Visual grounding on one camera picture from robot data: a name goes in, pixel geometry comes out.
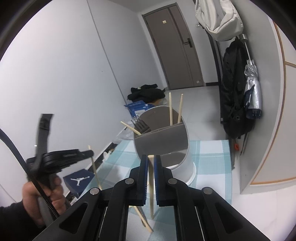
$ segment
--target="chopstick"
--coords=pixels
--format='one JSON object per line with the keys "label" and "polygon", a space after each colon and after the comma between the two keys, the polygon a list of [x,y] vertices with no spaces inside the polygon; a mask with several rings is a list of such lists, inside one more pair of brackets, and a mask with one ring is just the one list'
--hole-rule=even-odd
{"label": "chopstick", "polygon": [[172,94],[168,93],[169,105],[170,105],[170,126],[173,125],[173,107],[172,107]]}
{"label": "chopstick", "polygon": [[120,122],[121,124],[123,124],[123,125],[125,125],[127,128],[129,128],[130,130],[132,130],[134,133],[136,133],[137,135],[141,135],[141,133],[140,132],[138,132],[136,129],[134,129],[134,128],[132,128],[132,127],[130,127],[128,124],[125,124],[124,122]]}
{"label": "chopstick", "polygon": [[182,107],[183,107],[183,94],[181,94],[181,100],[180,100],[180,106],[179,106],[179,115],[178,115],[178,123],[181,122]]}
{"label": "chopstick", "polygon": [[102,186],[99,183],[98,174],[96,173],[96,165],[94,164],[94,158],[93,157],[91,157],[91,164],[92,164],[92,167],[93,167],[94,176],[96,177],[98,188],[102,190]]}
{"label": "chopstick", "polygon": [[153,232],[153,229],[151,228],[151,226],[149,225],[149,223],[147,222],[147,220],[143,217],[143,215],[141,214],[139,208],[137,206],[133,206],[137,212],[137,214],[139,215],[139,217],[141,218],[142,222],[145,224],[145,227],[148,229],[148,231],[150,233]]}
{"label": "chopstick", "polygon": [[154,219],[154,155],[148,155],[148,181],[149,181],[149,203],[150,216]]}

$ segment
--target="door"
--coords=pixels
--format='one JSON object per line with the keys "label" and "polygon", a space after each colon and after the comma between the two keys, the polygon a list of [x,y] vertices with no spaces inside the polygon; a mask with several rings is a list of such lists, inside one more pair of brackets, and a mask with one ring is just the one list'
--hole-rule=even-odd
{"label": "door", "polygon": [[196,50],[176,4],[143,16],[169,89],[204,86]]}

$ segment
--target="blue jumpman logo box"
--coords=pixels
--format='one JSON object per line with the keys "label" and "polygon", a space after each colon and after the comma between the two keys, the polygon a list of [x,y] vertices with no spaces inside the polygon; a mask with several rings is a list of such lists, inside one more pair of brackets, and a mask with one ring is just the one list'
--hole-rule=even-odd
{"label": "blue jumpman logo box", "polygon": [[63,177],[63,179],[70,192],[79,198],[93,177],[94,174],[92,172],[81,169]]}

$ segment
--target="floor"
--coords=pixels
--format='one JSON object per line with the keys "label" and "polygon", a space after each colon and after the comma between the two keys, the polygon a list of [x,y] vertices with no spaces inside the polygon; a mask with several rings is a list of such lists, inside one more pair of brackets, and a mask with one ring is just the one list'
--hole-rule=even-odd
{"label": "floor", "polygon": [[[179,109],[183,98],[182,117],[190,140],[220,140],[226,135],[220,124],[217,86],[170,91],[172,106]],[[277,191],[241,195],[239,160],[232,171],[232,206],[263,232],[271,241],[284,241],[296,223],[296,185]]]}
{"label": "floor", "polygon": [[183,94],[182,117],[186,123],[190,140],[224,140],[220,124],[220,100],[218,86],[172,90],[172,106],[179,110]]}

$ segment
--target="human hand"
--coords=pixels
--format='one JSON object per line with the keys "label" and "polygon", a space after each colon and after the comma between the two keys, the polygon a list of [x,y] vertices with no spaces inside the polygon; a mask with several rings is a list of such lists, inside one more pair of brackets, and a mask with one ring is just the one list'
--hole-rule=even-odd
{"label": "human hand", "polygon": [[[66,198],[63,195],[63,187],[61,186],[61,183],[62,180],[59,177],[56,177],[54,179],[54,184],[56,185],[54,190],[50,190],[48,187],[40,184],[59,214],[63,214],[66,211]],[[42,226],[44,225],[44,220],[38,206],[37,199],[39,196],[40,194],[32,182],[27,182],[22,187],[22,203],[26,212],[33,219],[36,225]]]}

